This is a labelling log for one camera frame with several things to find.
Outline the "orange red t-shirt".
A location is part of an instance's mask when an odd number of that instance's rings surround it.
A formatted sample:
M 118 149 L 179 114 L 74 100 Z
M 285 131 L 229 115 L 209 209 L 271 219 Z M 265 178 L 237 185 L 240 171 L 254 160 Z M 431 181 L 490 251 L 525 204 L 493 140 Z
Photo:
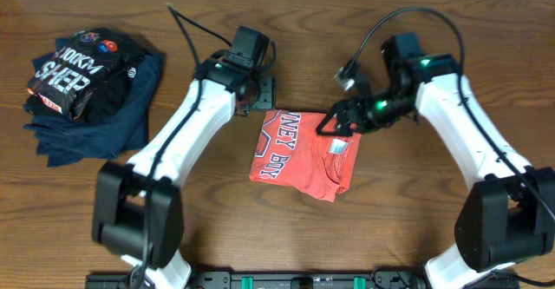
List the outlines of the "orange red t-shirt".
M 304 194 L 334 201 L 350 188 L 361 136 L 317 133 L 320 113 L 272 110 L 264 122 L 249 178 L 294 187 Z

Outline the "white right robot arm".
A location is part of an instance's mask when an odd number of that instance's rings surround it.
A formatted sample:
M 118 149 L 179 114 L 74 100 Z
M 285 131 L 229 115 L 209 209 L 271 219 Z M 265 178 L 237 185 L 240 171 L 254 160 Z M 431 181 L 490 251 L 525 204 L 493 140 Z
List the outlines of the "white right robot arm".
M 535 168 L 503 137 L 477 102 L 463 67 L 449 54 L 385 55 L 390 86 L 371 94 L 354 62 L 336 79 L 360 94 L 337 102 L 319 135 L 352 136 L 423 116 L 454 158 L 469 190 L 454 245 L 413 275 L 412 288 L 470 288 L 516 280 L 509 268 L 554 249 L 554 170 Z

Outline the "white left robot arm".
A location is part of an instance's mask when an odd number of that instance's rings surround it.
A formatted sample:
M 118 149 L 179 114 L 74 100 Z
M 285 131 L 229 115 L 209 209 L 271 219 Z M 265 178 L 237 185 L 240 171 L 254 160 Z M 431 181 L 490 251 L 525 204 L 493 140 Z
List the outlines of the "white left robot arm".
M 213 136 L 236 112 L 275 106 L 272 65 L 212 56 L 194 71 L 186 98 L 126 164 L 107 161 L 95 189 L 92 238 L 131 264 L 117 288 L 183 288 L 181 188 Z

